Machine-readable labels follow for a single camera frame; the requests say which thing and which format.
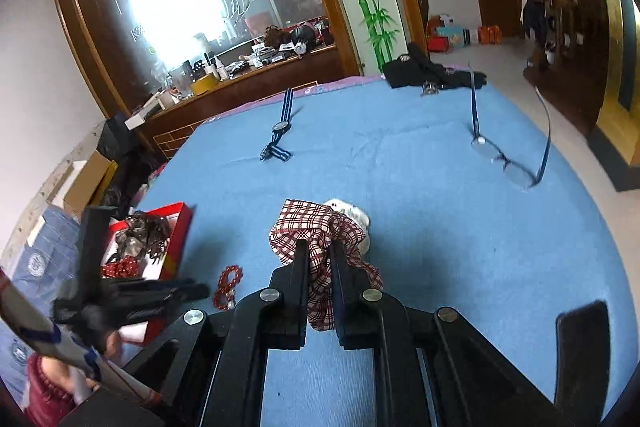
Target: metal screw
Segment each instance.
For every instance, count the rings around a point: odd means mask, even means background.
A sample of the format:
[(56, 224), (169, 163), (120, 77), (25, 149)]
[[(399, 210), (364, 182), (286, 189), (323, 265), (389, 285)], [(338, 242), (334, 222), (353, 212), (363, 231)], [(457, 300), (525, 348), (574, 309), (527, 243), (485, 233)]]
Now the metal screw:
[(204, 313), (200, 310), (189, 310), (184, 314), (183, 318), (188, 325), (193, 326), (194, 324), (202, 322), (204, 319)]
[(265, 288), (260, 292), (260, 299), (265, 302), (277, 301), (280, 298), (280, 292), (276, 288)]
[(453, 322), (454, 320), (456, 320), (456, 318), (458, 318), (458, 312), (453, 308), (445, 306), (444, 308), (440, 308), (438, 310), (438, 318), (441, 321)]
[(362, 298), (369, 302), (378, 302), (380, 299), (382, 299), (382, 292), (374, 288), (369, 288), (368, 290), (364, 290), (364, 292), (362, 292)]

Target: red sweater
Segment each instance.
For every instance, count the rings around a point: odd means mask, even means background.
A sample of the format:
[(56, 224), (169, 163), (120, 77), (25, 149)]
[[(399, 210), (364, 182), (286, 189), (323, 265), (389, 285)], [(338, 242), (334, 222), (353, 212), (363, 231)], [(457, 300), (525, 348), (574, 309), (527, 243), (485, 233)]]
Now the red sweater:
[(56, 427), (76, 403), (71, 394), (49, 381), (41, 362), (42, 357), (36, 353), (27, 361), (29, 405), (24, 413), (36, 427)]

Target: staircase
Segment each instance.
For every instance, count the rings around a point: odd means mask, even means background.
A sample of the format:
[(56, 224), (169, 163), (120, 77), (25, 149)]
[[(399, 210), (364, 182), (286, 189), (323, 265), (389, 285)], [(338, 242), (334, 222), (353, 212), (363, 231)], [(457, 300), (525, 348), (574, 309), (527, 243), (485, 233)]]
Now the staircase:
[[(556, 20), (555, 61), (546, 71), (529, 67), (524, 76), (587, 136), (596, 125), (607, 84), (606, 0), (545, 1), (547, 14)], [(583, 44), (578, 45), (578, 38)]]

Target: black column base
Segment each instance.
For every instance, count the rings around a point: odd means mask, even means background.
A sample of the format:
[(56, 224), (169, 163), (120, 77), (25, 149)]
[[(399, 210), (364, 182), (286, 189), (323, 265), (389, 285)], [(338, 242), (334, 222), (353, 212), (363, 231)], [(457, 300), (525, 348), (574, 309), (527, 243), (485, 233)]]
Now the black column base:
[(617, 192), (640, 188), (640, 167), (630, 167), (598, 126), (587, 137), (589, 149), (613, 183)]

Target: bottle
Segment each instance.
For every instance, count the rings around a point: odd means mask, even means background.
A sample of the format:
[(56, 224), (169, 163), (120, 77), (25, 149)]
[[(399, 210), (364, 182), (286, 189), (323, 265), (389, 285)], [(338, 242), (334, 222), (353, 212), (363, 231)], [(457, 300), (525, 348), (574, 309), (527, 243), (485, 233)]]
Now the bottle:
[(229, 74), (226, 72), (224, 64), (216, 57), (216, 71), (220, 75), (220, 80), (228, 80)]

